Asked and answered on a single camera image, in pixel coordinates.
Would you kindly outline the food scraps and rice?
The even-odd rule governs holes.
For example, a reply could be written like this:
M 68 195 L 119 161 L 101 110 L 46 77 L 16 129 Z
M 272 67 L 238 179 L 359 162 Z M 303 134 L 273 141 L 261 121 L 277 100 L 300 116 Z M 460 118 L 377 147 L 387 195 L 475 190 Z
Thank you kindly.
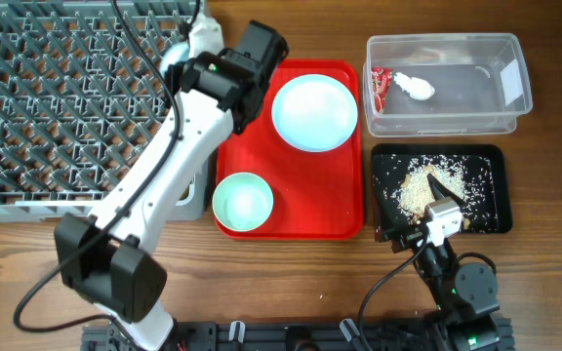
M 462 230 L 466 233 L 495 232 L 498 211 L 495 205 L 490 160 L 467 155 L 385 155 L 378 164 L 384 208 L 391 221 L 414 224 L 424 217 L 424 210 L 438 197 L 460 202 Z

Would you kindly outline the white tissue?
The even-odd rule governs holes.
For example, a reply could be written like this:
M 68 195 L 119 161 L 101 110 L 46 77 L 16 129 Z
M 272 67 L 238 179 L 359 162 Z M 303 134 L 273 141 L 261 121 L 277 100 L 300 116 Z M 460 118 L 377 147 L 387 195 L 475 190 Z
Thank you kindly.
M 417 77 L 410 77 L 403 73 L 396 72 L 393 80 L 401 90 L 415 100 L 428 100 L 435 94 L 435 89 L 426 80 Z

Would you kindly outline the red snack wrapper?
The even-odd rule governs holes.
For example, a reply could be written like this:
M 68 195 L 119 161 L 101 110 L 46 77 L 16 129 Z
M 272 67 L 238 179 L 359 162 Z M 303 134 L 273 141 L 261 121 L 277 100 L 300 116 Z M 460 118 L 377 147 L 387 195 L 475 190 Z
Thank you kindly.
M 373 67 L 371 69 L 371 80 L 375 110 L 378 113 L 384 113 L 386 95 L 392 81 L 392 70 L 384 67 Z

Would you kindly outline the yellow plastic cup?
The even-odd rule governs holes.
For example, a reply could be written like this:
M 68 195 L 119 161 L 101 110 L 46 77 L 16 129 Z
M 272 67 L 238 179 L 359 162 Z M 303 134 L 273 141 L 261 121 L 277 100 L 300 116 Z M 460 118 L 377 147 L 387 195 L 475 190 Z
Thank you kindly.
M 180 195 L 180 197 L 178 199 L 179 203 L 184 202 L 184 201 L 188 201 L 190 199 L 190 197 L 194 194 L 195 180 L 196 180 L 196 178 L 194 177 L 192 179 L 192 181 L 187 185 L 185 190 L 182 192 L 182 194 Z

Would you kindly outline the light blue bowl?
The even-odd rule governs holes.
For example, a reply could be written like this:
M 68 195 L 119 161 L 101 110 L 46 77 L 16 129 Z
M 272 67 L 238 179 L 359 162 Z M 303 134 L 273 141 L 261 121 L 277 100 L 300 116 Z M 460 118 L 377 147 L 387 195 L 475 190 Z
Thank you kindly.
M 169 67 L 177 63 L 183 63 L 189 59 L 190 48 L 186 42 L 179 42 L 171 46 L 160 61 L 159 72 L 165 76 Z

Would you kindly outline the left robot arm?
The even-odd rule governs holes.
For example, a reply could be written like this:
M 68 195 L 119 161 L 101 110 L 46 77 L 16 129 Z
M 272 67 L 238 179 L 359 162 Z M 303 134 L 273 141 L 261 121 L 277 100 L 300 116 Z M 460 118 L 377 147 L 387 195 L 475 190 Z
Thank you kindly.
M 289 53 L 275 29 L 251 21 L 236 48 L 203 18 L 188 43 L 169 49 L 160 72 L 170 112 L 126 176 L 86 218 L 55 230 L 63 283 L 113 318 L 128 341 L 162 350 L 176 322 L 160 295 L 166 270 L 152 257 L 166 221 L 209 156 L 261 113 L 272 74 Z

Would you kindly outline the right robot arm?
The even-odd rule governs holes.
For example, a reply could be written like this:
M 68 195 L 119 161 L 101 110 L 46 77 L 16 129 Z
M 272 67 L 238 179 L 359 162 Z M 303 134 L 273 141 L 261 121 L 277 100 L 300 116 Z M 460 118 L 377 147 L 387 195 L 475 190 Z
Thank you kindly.
M 413 265 L 437 311 L 426 318 L 427 336 L 439 350 L 489 350 L 502 340 L 492 314 L 500 309 L 495 263 L 480 253 L 455 254 L 449 239 L 463 229 L 463 200 L 432 173 L 434 201 L 414 224 L 390 226 L 377 235 L 394 253 L 411 251 Z

